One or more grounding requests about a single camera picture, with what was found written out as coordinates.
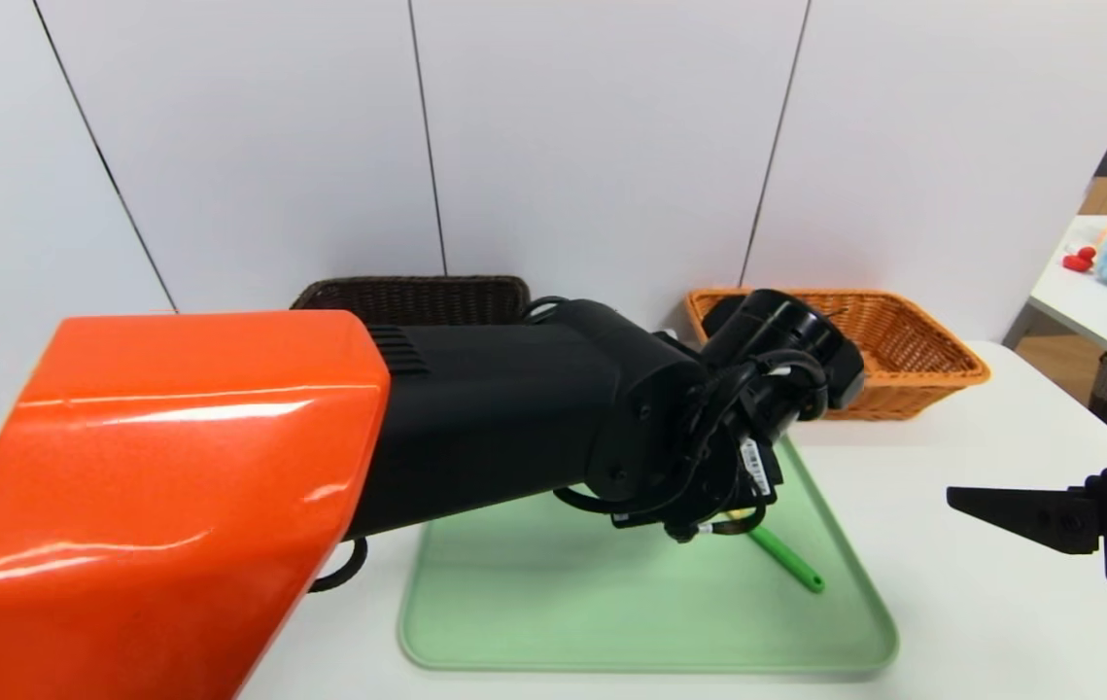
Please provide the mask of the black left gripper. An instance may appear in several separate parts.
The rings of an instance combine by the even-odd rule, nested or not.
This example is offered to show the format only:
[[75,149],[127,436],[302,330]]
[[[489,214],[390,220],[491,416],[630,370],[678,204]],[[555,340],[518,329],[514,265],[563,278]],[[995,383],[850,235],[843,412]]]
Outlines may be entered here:
[[661,526],[673,541],[738,536],[761,527],[777,501],[782,470],[774,447],[753,437],[715,437],[708,459],[671,504],[652,512],[612,514],[611,526]]

